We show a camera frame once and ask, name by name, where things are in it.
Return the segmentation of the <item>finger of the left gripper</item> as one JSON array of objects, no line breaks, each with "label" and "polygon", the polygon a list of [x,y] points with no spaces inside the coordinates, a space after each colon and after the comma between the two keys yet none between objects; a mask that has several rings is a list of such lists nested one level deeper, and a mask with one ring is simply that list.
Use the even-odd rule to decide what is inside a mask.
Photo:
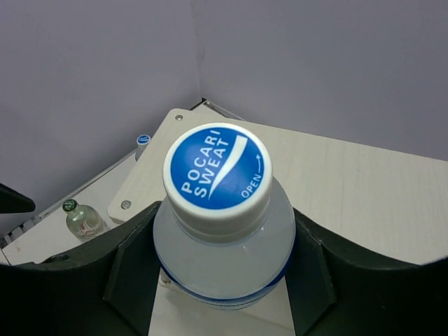
[{"label": "finger of the left gripper", "polygon": [[22,214],[33,212],[34,201],[23,194],[0,184],[0,214]]}]

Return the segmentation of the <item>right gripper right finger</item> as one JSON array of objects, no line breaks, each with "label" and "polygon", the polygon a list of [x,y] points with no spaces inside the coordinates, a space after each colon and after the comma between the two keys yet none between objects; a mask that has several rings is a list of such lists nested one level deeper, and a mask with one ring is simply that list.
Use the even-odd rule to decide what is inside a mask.
[{"label": "right gripper right finger", "polygon": [[446,335],[447,259],[386,257],[294,212],[286,287],[296,335]]}]

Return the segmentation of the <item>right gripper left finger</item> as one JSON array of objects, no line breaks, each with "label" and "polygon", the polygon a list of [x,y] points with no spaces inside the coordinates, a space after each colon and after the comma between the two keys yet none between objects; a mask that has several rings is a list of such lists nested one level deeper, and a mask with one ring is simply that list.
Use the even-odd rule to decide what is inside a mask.
[{"label": "right gripper left finger", "polygon": [[41,263],[1,266],[2,335],[148,335],[160,262],[154,202]]}]

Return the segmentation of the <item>clear green-cap Chang bottle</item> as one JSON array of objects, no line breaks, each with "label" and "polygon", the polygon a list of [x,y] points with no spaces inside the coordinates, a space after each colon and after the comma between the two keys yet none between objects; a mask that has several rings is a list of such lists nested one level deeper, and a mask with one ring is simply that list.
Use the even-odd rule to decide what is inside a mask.
[{"label": "clear green-cap Chang bottle", "polygon": [[73,236],[87,242],[109,231],[109,226],[91,206],[79,204],[75,199],[67,199],[62,204],[66,213],[66,226]]}]

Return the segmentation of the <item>pocari sweat bottle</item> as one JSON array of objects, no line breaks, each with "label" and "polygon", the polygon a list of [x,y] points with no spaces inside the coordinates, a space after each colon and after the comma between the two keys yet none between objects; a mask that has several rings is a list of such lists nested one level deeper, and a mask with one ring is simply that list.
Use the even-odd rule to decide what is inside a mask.
[{"label": "pocari sweat bottle", "polygon": [[148,134],[141,134],[136,139],[136,150],[134,152],[134,159],[138,161],[144,150],[146,149],[148,143],[151,141],[151,136]]},{"label": "pocari sweat bottle", "polygon": [[295,216],[254,133],[225,122],[188,130],[169,148],[162,182],[153,241],[170,281],[227,310],[275,289],[293,252]]}]

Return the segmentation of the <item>white two-tier wooden shelf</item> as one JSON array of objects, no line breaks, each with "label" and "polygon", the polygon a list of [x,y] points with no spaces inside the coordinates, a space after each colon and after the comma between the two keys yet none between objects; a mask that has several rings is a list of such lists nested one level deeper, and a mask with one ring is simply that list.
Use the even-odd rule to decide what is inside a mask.
[{"label": "white two-tier wooden shelf", "polygon": [[165,196],[169,146],[206,123],[245,127],[266,145],[293,206],[343,238],[424,264],[447,257],[447,162],[225,118],[200,106],[168,112],[108,207],[124,223]]}]

